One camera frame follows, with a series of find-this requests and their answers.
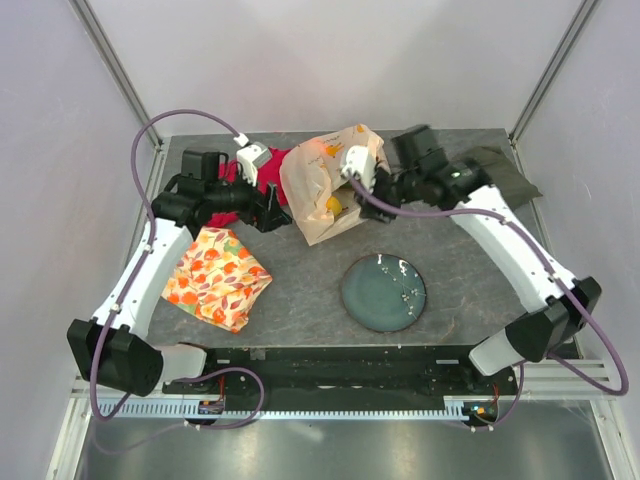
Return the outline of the yellow fake lemon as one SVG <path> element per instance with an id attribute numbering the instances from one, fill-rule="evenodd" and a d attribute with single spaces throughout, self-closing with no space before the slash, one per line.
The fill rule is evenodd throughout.
<path id="1" fill-rule="evenodd" d="M 339 216 L 343 212 L 343 206 L 340 200 L 335 196 L 330 196 L 326 201 L 326 209 L 334 217 Z"/>

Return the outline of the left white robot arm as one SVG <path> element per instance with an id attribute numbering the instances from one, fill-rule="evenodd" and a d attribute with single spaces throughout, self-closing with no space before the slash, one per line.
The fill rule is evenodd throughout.
<path id="1" fill-rule="evenodd" d="M 203 347 L 154 347 L 146 338 L 170 275 L 216 214 L 235 214 L 260 232 L 291 223 L 278 198 L 270 148 L 253 143 L 234 156 L 185 150 L 181 170 L 151 202 L 142 239 L 112 292 L 88 320 L 75 319 L 67 340 L 90 390 L 111 388 L 144 397 L 160 383 L 180 379 L 198 393 L 219 382 Z"/>

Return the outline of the translucent plastic bag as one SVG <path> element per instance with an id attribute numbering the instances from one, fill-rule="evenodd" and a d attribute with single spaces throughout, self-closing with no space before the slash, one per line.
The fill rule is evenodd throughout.
<path id="1" fill-rule="evenodd" d="M 343 154 L 354 145 L 366 146 L 378 164 L 389 170 L 384 140 L 363 124 L 316 136 L 294 147 L 284 158 L 280 178 L 293 219 L 310 246 L 364 223 L 354 190 L 340 175 Z M 337 197 L 343 212 L 334 217 L 326 209 Z"/>

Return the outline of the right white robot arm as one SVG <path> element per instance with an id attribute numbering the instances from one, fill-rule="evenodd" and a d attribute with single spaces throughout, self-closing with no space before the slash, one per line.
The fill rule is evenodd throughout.
<path id="1" fill-rule="evenodd" d="M 449 160 L 427 125 L 394 137 L 392 145 L 401 165 L 397 174 L 364 146 L 343 153 L 340 171 L 354 183 L 358 201 L 388 218 L 406 216 L 404 204 L 422 201 L 434 217 L 451 218 L 499 268 L 525 309 L 470 350 L 457 371 L 465 391 L 481 393 L 504 368 L 547 358 L 586 326 L 600 285 L 592 277 L 578 279 L 542 248 L 476 160 Z"/>

